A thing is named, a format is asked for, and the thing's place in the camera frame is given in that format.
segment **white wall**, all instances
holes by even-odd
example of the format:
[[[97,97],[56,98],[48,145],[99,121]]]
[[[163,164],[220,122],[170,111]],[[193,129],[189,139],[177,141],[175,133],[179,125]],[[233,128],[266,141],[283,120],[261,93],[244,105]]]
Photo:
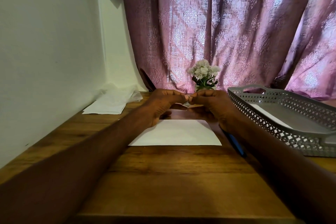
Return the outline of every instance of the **white wall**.
[[[0,167],[105,83],[97,0],[0,0]]]
[[[107,79],[116,86],[136,84],[148,91],[137,70],[123,0],[99,0]]]

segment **person's left hand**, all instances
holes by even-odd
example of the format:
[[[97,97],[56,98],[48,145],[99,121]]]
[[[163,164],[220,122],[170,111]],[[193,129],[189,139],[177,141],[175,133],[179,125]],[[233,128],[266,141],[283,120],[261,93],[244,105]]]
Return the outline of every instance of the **person's left hand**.
[[[180,104],[186,103],[188,99],[189,97],[185,93],[176,90],[156,89],[142,107],[153,113],[151,124],[151,127],[153,127],[159,122],[160,116],[171,114],[168,109],[187,110],[187,107]]]

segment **wooden table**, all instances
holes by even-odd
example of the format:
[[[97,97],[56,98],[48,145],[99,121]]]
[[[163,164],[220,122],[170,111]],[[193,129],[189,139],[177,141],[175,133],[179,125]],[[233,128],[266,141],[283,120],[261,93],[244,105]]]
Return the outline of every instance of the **wooden table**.
[[[127,104],[121,115],[74,115],[0,169],[0,183],[117,121],[148,99],[149,93],[142,94],[144,99]],[[194,116],[176,110],[171,118]],[[207,223],[298,223],[253,156],[241,158],[218,124],[209,124],[223,146],[129,147],[69,222],[194,223],[195,219],[185,219],[189,217]],[[312,159],[336,172],[336,159]]]

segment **gray tray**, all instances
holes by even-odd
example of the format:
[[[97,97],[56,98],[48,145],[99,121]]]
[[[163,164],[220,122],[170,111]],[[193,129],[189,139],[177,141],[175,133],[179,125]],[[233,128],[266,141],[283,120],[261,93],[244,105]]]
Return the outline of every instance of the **gray tray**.
[[[264,92],[244,92],[251,88],[261,88]],[[336,158],[335,107],[290,91],[268,89],[261,85],[229,87],[227,91],[241,112],[288,146],[306,156]],[[264,111],[280,121],[274,121]]]

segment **pink patterned curtain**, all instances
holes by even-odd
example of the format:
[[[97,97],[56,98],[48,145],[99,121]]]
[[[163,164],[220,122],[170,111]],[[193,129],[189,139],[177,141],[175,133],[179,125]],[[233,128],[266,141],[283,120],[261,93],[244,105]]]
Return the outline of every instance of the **pink patterned curtain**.
[[[320,3],[329,9],[328,15]],[[336,92],[330,90],[334,62],[327,65],[335,59],[332,4],[333,0],[124,0],[137,67],[150,90],[193,92],[186,70],[207,59],[221,68],[220,89],[257,83],[287,86],[311,97],[321,91],[334,97]],[[330,71],[316,75],[321,67]]]

